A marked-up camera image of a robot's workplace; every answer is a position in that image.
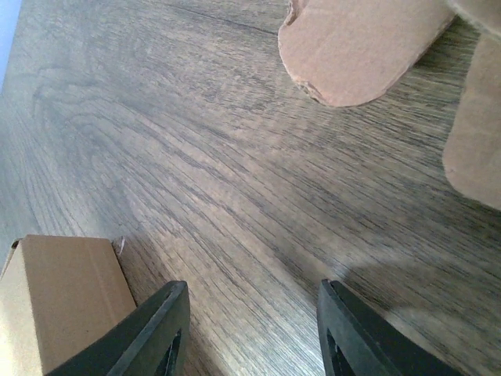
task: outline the cardboard piece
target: cardboard piece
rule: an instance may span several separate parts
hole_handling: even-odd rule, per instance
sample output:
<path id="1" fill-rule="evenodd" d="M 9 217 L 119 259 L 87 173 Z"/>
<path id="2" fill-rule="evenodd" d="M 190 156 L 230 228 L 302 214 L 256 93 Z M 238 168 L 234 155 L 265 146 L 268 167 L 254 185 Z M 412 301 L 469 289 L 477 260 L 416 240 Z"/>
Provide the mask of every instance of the cardboard piece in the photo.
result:
<path id="1" fill-rule="evenodd" d="M 312 98 L 355 106 L 382 96 L 453 18 L 439 0 L 291 0 L 279 51 Z"/>
<path id="2" fill-rule="evenodd" d="M 501 44 L 482 35 L 445 144 L 445 175 L 467 197 L 501 210 Z"/>
<path id="3" fill-rule="evenodd" d="M 0 279 L 0 374 L 46 374 L 134 309 L 108 240 L 29 235 Z"/>
<path id="4" fill-rule="evenodd" d="M 481 33 L 501 42 L 500 0 L 449 0 L 448 3 Z"/>

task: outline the cardboard box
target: cardboard box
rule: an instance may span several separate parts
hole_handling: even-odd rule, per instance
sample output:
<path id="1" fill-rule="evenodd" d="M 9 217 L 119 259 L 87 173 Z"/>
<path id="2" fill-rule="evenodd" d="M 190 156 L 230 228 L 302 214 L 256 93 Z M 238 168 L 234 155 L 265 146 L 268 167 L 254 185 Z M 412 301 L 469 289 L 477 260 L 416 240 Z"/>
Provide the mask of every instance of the cardboard box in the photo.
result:
<path id="1" fill-rule="evenodd" d="M 0 374 L 46 374 L 134 309 L 108 240 L 28 235 L 0 276 Z"/>
<path id="2" fill-rule="evenodd" d="M 312 98 L 356 106 L 382 96 L 453 18 L 437 0 L 290 0 L 280 56 Z"/>
<path id="3" fill-rule="evenodd" d="M 482 36 L 445 144 L 445 175 L 465 196 L 501 210 L 501 2 L 449 4 Z"/>

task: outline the wooden floor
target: wooden floor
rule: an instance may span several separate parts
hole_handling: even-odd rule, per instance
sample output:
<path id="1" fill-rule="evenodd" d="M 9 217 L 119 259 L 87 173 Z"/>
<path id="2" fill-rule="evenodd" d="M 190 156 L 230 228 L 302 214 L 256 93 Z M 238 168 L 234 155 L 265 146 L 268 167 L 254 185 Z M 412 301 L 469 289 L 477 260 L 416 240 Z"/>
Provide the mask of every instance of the wooden floor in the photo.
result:
<path id="1" fill-rule="evenodd" d="M 478 35 L 336 110 L 281 64 L 283 0 L 24 0 L 0 97 L 0 241 L 115 238 L 138 302 L 187 280 L 187 375 L 321 375 L 344 281 L 465 374 L 501 373 L 501 213 L 442 149 Z"/>

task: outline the torn cardboard edge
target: torn cardboard edge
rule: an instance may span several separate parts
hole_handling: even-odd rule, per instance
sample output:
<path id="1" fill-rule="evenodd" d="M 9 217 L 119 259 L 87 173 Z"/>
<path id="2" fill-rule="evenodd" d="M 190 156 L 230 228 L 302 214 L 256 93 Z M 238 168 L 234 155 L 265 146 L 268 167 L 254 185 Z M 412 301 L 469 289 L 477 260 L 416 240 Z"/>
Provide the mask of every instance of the torn cardboard edge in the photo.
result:
<path id="1" fill-rule="evenodd" d="M 501 210 L 501 44 L 483 34 L 445 144 L 445 175 L 461 194 Z"/>
<path id="2" fill-rule="evenodd" d="M 28 235 L 0 279 L 0 374 L 46 374 L 134 309 L 108 240 Z"/>
<path id="3" fill-rule="evenodd" d="M 448 0 L 448 4 L 482 34 L 501 42 L 500 0 Z"/>
<path id="4" fill-rule="evenodd" d="M 313 99 L 356 106 L 382 96 L 453 19 L 436 0 L 292 0 L 279 52 Z"/>

